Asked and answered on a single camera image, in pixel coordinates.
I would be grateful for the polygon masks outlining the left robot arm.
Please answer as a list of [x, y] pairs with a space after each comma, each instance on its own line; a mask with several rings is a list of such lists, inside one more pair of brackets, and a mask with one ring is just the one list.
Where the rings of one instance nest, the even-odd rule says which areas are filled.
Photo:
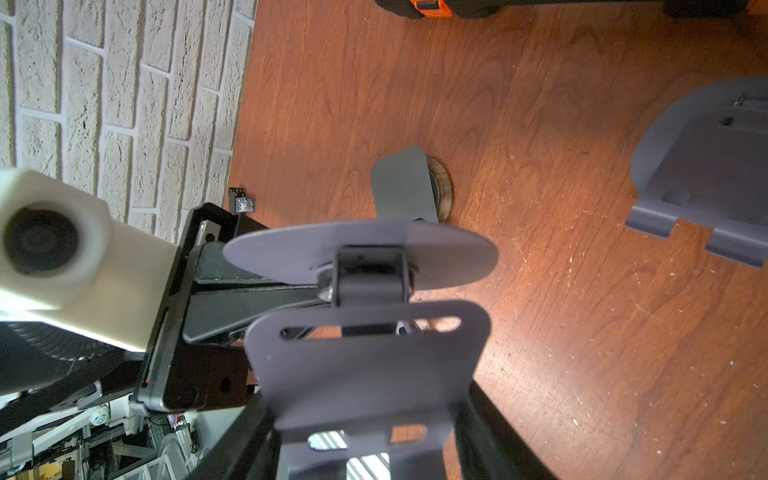
[[248, 326], [281, 308], [326, 304], [314, 284], [287, 285], [225, 259], [226, 242], [260, 230], [211, 203], [193, 209], [149, 298], [121, 287], [95, 316], [98, 326], [115, 321], [137, 334], [137, 352], [40, 320], [3, 323], [1, 389], [12, 399], [1, 411], [2, 432], [121, 396], [143, 415], [245, 405], [252, 395], [241, 347]]

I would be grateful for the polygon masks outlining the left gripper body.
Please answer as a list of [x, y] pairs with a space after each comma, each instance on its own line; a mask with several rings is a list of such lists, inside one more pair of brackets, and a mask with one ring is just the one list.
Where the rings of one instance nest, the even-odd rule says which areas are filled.
[[262, 224], [206, 202], [190, 211], [133, 393], [143, 413], [219, 410], [247, 403], [244, 352], [210, 337], [235, 328], [235, 303], [270, 282], [237, 269], [224, 244]]

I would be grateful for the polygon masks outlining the purple-grey phone stand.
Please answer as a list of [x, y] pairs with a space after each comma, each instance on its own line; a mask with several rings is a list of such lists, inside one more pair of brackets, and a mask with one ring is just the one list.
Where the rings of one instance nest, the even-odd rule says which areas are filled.
[[767, 80], [742, 77], [679, 98], [638, 142], [639, 196], [626, 219], [659, 238], [678, 220], [710, 229], [708, 252], [756, 268], [767, 258]]

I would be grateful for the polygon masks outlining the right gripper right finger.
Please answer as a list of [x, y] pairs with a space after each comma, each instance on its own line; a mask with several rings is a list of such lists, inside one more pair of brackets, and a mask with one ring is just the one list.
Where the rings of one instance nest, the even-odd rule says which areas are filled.
[[549, 479], [556, 475], [473, 381], [454, 422], [464, 479]]

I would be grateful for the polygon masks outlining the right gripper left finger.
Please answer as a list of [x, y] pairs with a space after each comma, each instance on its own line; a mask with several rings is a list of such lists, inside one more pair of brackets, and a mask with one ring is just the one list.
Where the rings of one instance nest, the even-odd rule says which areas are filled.
[[259, 391], [187, 479], [275, 479], [280, 448], [275, 415]]

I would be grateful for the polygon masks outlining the grey phone stand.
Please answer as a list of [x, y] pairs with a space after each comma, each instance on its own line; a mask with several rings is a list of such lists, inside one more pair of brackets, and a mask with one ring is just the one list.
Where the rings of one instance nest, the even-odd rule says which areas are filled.
[[246, 234], [224, 255], [285, 284], [330, 280], [328, 307], [273, 311], [245, 334], [289, 477], [342, 479], [351, 459], [384, 453], [394, 479], [444, 478], [491, 322], [469, 301], [410, 297], [488, 276], [495, 245], [444, 224], [366, 220]]

